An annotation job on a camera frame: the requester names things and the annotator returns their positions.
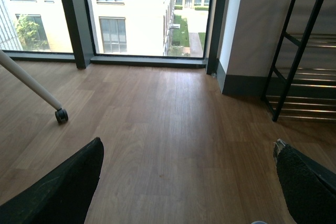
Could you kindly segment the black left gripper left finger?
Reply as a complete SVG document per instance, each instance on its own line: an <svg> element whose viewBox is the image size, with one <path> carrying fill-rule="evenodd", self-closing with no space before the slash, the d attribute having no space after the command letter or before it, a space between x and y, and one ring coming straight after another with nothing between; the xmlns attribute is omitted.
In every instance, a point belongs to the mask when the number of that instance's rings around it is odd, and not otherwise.
<svg viewBox="0 0 336 224"><path fill-rule="evenodd" d="M84 223L96 191L104 147L96 137L1 205L1 223Z"/></svg>

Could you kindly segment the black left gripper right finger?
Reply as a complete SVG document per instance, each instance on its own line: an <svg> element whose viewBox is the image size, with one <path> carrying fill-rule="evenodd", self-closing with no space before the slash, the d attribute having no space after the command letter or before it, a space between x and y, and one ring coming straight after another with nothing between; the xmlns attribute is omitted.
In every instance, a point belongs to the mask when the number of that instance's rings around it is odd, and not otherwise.
<svg viewBox="0 0 336 224"><path fill-rule="evenodd" d="M335 173L278 139L273 157L296 223L335 223Z"/></svg>

